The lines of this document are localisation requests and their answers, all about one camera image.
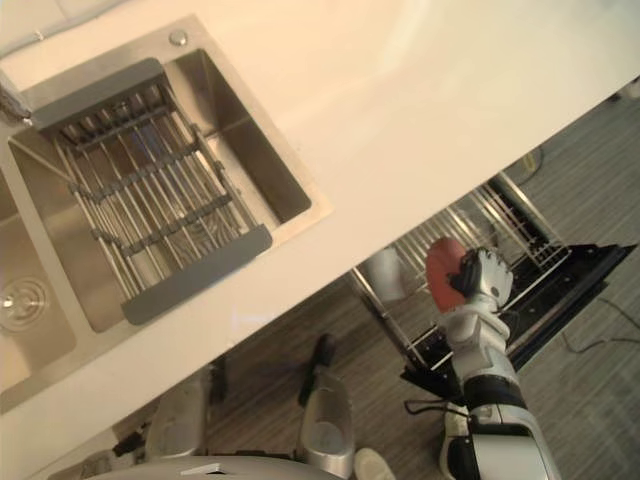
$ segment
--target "floor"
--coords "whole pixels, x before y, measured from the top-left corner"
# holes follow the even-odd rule
[[[568,243],[640,240],[640,102],[604,103],[544,144],[544,165],[523,187]],[[609,277],[606,297],[640,315],[640,249]],[[296,396],[315,340],[339,340],[334,371],[353,403],[356,442],[378,450],[398,479],[442,478],[442,416],[408,416],[428,394],[398,377],[402,361],[344,279],[338,279],[227,356],[230,390],[209,426],[209,448],[291,452]],[[592,302],[566,328],[575,347],[640,338],[613,308]],[[608,343],[582,355],[561,337],[521,371],[523,391],[565,479],[632,478],[640,469],[640,348]]]

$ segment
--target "dish drying rack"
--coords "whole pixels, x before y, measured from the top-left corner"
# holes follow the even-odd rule
[[[269,248],[268,230],[177,102],[159,62],[140,62],[61,103],[40,118],[55,125],[44,128],[53,131],[69,189],[131,323]],[[73,113],[60,120],[60,111]]]
[[[388,248],[397,253],[407,295],[383,301],[368,280],[367,262],[350,272],[352,284],[405,359],[405,379],[445,396],[457,388],[451,370],[451,351],[436,326],[440,315],[429,294],[425,258],[442,237],[455,238],[466,249],[498,251],[514,272],[511,297],[504,310],[552,275],[571,255],[571,249],[531,204],[515,183],[501,172],[469,194],[413,228]],[[524,325],[518,315],[502,315],[512,340]]]
[[[353,268],[354,290],[404,358],[401,377],[446,399],[459,398],[460,389],[451,350],[434,321],[441,313],[424,270],[429,247],[442,237],[455,238],[466,249],[492,248],[511,266],[511,296],[499,316],[510,329],[507,354],[516,369],[607,286],[607,275],[635,248],[567,245],[500,172],[387,247],[399,260],[404,297],[383,301],[369,281],[371,264]]]

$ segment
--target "sink basin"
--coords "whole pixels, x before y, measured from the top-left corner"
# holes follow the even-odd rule
[[[176,30],[186,32],[187,45],[170,43],[169,36]],[[161,72],[160,83],[154,77],[156,83],[151,87],[145,84],[147,90],[139,91],[155,95],[156,99],[169,98],[170,106],[175,105],[171,113],[163,110],[165,113],[156,118],[168,126],[152,125],[159,135],[154,142],[164,145],[167,158],[175,157],[174,150],[180,153],[179,148],[191,148],[180,153],[191,163],[184,160],[181,166],[174,160],[170,164],[158,153],[154,155],[153,139],[144,133],[145,128],[151,128],[149,125],[138,130],[122,120],[113,133],[107,132],[104,124],[98,129],[87,124],[89,117],[91,121],[105,122],[95,113],[102,110],[96,109],[121,105],[125,98],[122,95],[127,95],[127,102],[141,98],[127,90],[129,87],[123,87],[124,93],[105,93],[115,88],[111,85],[119,85],[118,79],[130,77],[122,72],[139,70],[138,65],[142,70],[150,65],[152,70],[159,68]],[[32,307],[39,315],[31,328],[6,335],[3,330],[3,364],[10,364],[12,373],[3,380],[2,411],[113,348],[143,328],[139,325],[151,317],[187,301],[190,295],[241,268],[265,248],[277,248],[330,211],[307,170],[195,17],[179,20],[22,94],[34,109],[34,126],[6,132],[6,150],[0,166],[17,208],[11,208],[14,202],[10,202],[5,212],[3,202],[2,285],[5,288],[14,278],[23,278],[28,287],[45,298],[35,295],[33,306],[27,302],[25,308]],[[112,94],[121,95],[118,102]],[[111,96],[105,100],[100,98],[103,95]],[[94,99],[95,104],[87,105]],[[156,111],[154,101],[145,104],[149,112]],[[143,115],[145,121],[150,121],[150,116]],[[187,145],[185,140],[184,145],[175,143],[172,149],[160,135],[171,122],[175,122],[174,136],[182,134],[192,143]],[[92,157],[92,152],[104,150],[111,153],[104,153],[104,158]],[[156,156],[160,167],[150,165],[156,163]],[[89,158],[96,165],[92,173],[97,184],[82,176],[82,170],[93,165]],[[196,184],[194,187],[189,183],[193,192],[203,189],[203,194],[209,195],[205,184],[213,183],[217,187],[212,188],[220,187],[226,192],[229,206],[220,203],[215,209],[205,210],[203,204],[200,209],[182,211],[180,207],[189,202],[194,205],[193,199],[183,195],[189,187],[177,182],[190,175],[178,172],[180,168],[203,172],[203,178],[191,177]],[[174,176],[167,179],[167,174]],[[165,183],[160,185],[157,179]],[[144,183],[151,180],[155,186]],[[145,198],[147,193],[156,202],[152,206]],[[234,235],[227,232],[224,237],[220,233],[214,239],[208,233],[208,228],[213,231],[220,225],[211,226],[213,220],[208,218],[215,215],[239,220],[234,220],[239,225]],[[157,220],[168,217],[172,221],[165,225]],[[103,226],[111,230],[101,230]],[[209,234],[211,245],[201,240],[202,229]],[[202,278],[212,265],[217,268],[235,258],[240,248],[237,245],[243,241],[246,244],[245,240],[256,231],[263,240],[267,239],[260,249],[251,255],[241,254],[240,261],[227,265],[221,274]],[[139,236],[137,243],[133,241],[138,238],[135,234]],[[185,239],[190,242],[186,247]],[[190,257],[183,252],[189,244],[193,247]],[[30,260],[17,262],[14,259],[18,256]],[[185,290],[184,285],[195,287]],[[176,296],[176,290],[185,291]]]
[[[0,390],[7,390],[76,341],[2,175],[0,272]]]

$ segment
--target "sink drain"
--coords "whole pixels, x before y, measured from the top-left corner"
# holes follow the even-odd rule
[[[4,287],[0,301],[0,327],[10,332],[22,332],[31,327],[47,308],[47,289],[36,278],[20,278]]]

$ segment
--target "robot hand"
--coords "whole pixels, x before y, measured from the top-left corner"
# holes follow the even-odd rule
[[[449,283],[467,302],[479,296],[491,299],[495,311],[509,299],[513,273],[500,255],[481,247],[467,252],[460,262],[460,273],[451,275]]]
[[[450,295],[449,287],[464,297],[438,320],[470,418],[468,435],[448,447],[444,463],[450,468],[444,472],[456,479],[557,480],[560,474],[506,353],[509,328],[496,315],[509,299],[513,274],[486,248],[463,252],[446,239],[429,251],[435,261],[427,258],[427,268],[436,266],[437,274],[427,271],[436,304],[439,292]]]

